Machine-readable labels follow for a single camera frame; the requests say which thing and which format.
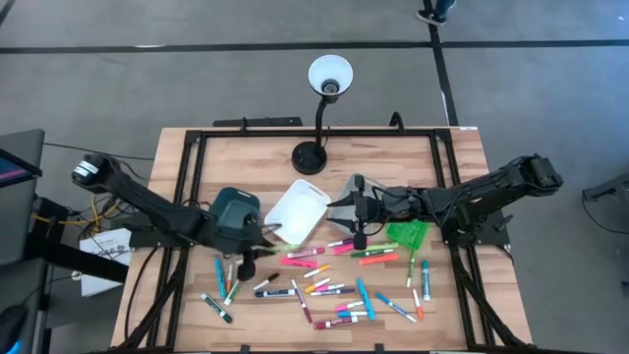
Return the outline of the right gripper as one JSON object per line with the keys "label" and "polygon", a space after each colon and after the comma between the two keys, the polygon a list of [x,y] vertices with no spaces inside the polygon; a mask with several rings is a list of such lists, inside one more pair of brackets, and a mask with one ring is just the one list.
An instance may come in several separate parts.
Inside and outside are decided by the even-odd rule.
{"label": "right gripper", "polygon": [[388,214],[382,197],[378,194],[383,189],[378,186],[369,187],[366,179],[361,174],[354,176],[355,191],[350,191],[347,196],[328,204],[328,207],[355,206],[356,220],[331,218],[327,220],[347,228],[356,235],[376,235],[387,223]]}

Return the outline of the teal plastic bin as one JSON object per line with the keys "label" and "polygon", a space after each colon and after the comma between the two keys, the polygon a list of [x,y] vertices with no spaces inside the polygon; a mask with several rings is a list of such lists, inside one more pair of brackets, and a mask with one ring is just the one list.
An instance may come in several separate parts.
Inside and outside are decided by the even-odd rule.
{"label": "teal plastic bin", "polygon": [[216,217],[217,234],[244,242],[245,228],[259,224],[259,199],[245,191],[227,187],[217,195],[209,212]]}

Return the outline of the white plastic bin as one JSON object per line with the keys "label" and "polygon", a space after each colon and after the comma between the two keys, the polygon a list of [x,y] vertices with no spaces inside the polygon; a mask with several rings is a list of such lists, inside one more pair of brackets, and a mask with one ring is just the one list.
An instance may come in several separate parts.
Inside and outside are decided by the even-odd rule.
{"label": "white plastic bin", "polygon": [[264,218],[264,224],[278,224],[273,232],[284,242],[301,245],[327,211],[331,198],[312,183],[296,180]]}

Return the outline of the grey plastic bin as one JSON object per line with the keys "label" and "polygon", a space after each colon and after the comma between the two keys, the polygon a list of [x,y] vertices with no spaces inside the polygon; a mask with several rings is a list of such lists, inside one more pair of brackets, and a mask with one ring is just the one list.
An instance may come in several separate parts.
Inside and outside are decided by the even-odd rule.
{"label": "grey plastic bin", "polygon": [[[346,197],[348,197],[350,195],[351,192],[357,192],[359,190],[359,188],[356,186],[355,180],[356,177],[358,176],[358,173],[354,173],[352,174],[349,179],[347,180],[347,182],[345,183],[344,187],[340,190],[340,192],[338,193],[338,195],[333,199],[334,202],[342,200]],[[384,189],[385,186],[381,183],[379,183],[378,181],[364,176],[364,180],[365,180],[365,189],[364,189],[364,195],[366,197],[373,197],[373,192],[372,192],[372,188],[373,187],[378,187],[381,189]],[[338,219],[348,219],[351,221],[357,221],[358,218],[355,215],[355,207],[354,206],[335,206],[335,207],[330,207],[328,209],[328,214],[327,214],[328,218],[338,218]],[[338,223],[333,223],[333,226],[336,227],[337,229],[339,229],[341,232],[348,234],[348,235],[352,235],[351,230],[344,225],[338,224]],[[376,231],[378,229],[378,224],[377,223],[370,223],[367,224],[365,226],[365,232],[366,233],[373,233],[374,231]]]}

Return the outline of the black cap white marker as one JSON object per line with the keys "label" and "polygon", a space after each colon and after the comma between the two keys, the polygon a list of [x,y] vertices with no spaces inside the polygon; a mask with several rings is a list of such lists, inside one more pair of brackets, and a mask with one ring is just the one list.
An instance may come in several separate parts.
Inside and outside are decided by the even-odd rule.
{"label": "black cap white marker", "polygon": [[274,281],[277,277],[279,277],[279,272],[275,272],[272,275],[270,275],[269,277],[267,277],[265,280],[261,281],[260,283],[258,283],[257,285],[254,286],[253,290],[254,291],[258,291],[260,290],[262,287],[268,285],[269,283],[271,283],[272,281]]}

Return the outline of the red Expo marker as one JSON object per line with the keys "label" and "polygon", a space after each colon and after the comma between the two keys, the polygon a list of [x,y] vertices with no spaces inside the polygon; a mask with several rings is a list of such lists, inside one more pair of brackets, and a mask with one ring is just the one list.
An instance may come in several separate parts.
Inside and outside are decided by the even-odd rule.
{"label": "red Expo marker", "polygon": [[359,319],[356,316],[346,317],[346,318],[338,318],[330,321],[319,322],[314,325],[314,328],[317,330],[329,329],[340,327],[343,325],[353,325],[356,324]]}
{"label": "red Expo marker", "polygon": [[304,249],[300,251],[289,252],[286,257],[291,260],[314,257],[325,253],[324,247]]}

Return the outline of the orange highlighter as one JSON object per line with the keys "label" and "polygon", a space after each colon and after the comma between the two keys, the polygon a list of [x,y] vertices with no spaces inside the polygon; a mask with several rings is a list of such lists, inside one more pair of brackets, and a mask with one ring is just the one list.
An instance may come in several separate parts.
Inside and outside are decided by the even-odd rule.
{"label": "orange highlighter", "polygon": [[382,264],[382,263],[397,261],[398,259],[399,259],[399,256],[396,253],[385,253],[385,254],[376,255],[372,257],[361,258],[359,260],[359,265],[368,266],[368,265]]}

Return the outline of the teal highlighter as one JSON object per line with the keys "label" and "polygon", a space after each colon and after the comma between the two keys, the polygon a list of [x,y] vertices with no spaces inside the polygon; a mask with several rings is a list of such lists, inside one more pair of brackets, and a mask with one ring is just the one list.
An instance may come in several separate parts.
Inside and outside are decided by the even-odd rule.
{"label": "teal highlighter", "polygon": [[226,279],[225,279],[222,260],[219,258],[215,259],[214,265],[215,265],[215,273],[217,277],[219,293],[222,298],[225,298],[227,296],[227,286],[226,286]]}

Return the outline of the green cap white marker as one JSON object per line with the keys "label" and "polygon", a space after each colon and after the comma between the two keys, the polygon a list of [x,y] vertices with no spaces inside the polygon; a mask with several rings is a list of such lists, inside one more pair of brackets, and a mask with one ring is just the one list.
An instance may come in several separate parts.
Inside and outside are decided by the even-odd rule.
{"label": "green cap white marker", "polygon": [[242,282],[237,279],[233,286],[231,287],[230,292],[227,294],[226,298],[223,301],[223,304],[226,306],[230,306],[231,303],[233,302],[233,300],[235,299],[236,295],[238,294],[238,292],[240,291],[242,286]]}

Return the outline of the green mesh basket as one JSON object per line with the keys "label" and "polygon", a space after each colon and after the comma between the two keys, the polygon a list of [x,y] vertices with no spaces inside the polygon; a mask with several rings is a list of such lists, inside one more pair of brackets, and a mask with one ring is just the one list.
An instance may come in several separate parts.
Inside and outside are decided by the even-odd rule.
{"label": "green mesh basket", "polygon": [[426,222],[413,220],[404,223],[390,223],[386,228],[386,236],[410,250],[418,251],[427,235],[429,225]]}

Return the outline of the magenta thin marker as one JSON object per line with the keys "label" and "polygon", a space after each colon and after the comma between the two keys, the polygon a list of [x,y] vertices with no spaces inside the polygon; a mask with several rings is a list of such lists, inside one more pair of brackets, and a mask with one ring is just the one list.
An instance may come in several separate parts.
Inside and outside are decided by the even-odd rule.
{"label": "magenta thin marker", "polygon": [[295,290],[295,293],[296,293],[297,297],[299,298],[299,301],[300,301],[300,304],[301,304],[301,308],[302,308],[302,310],[303,310],[303,312],[304,312],[304,314],[306,316],[306,319],[307,319],[308,323],[312,324],[313,323],[313,318],[312,318],[311,312],[310,312],[310,310],[308,308],[308,305],[306,303],[306,299],[305,299],[304,295],[302,294],[302,292],[301,292],[301,290],[300,290],[299,286],[297,285],[297,282],[296,282],[296,280],[294,278],[291,278],[291,283],[292,283],[292,286],[293,286],[293,288]]}

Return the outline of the light green thin marker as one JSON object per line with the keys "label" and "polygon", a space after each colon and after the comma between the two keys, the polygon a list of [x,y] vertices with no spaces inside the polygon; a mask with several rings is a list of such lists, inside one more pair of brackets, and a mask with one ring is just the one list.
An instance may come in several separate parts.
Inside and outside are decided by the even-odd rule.
{"label": "light green thin marker", "polygon": [[416,258],[417,258],[417,250],[412,249],[409,254],[408,268],[407,268],[407,275],[406,275],[406,282],[405,282],[405,286],[407,288],[410,288],[412,285],[415,265],[416,265]]}

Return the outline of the light blue Sharpie highlighter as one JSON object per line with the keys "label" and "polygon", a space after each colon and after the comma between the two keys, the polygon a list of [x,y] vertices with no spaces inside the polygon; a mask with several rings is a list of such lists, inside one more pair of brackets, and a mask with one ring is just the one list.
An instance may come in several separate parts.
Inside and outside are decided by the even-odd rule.
{"label": "light blue Sharpie highlighter", "polygon": [[370,294],[368,292],[367,286],[365,285],[364,281],[358,277],[357,278],[357,287],[359,290],[359,293],[363,299],[365,308],[367,310],[368,313],[368,318],[370,321],[375,321],[376,320],[376,315],[372,306],[372,301],[370,298]]}

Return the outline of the laptop with lit screen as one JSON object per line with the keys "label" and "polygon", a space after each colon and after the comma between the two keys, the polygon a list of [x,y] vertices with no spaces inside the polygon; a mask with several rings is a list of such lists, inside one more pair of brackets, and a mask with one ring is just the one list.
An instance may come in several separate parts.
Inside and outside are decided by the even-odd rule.
{"label": "laptop with lit screen", "polygon": [[42,171],[23,159],[0,148],[0,188],[37,179]]}

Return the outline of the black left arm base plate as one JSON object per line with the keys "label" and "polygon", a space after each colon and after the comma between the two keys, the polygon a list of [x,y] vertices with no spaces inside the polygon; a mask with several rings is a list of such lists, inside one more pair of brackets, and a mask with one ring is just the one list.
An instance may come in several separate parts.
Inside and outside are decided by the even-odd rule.
{"label": "black left arm base plate", "polygon": [[159,231],[153,225],[123,223],[122,226],[131,232],[129,246],[134,249],[186,248],[194,246],[192,241],[189,241],[179,235],[167,234]]}

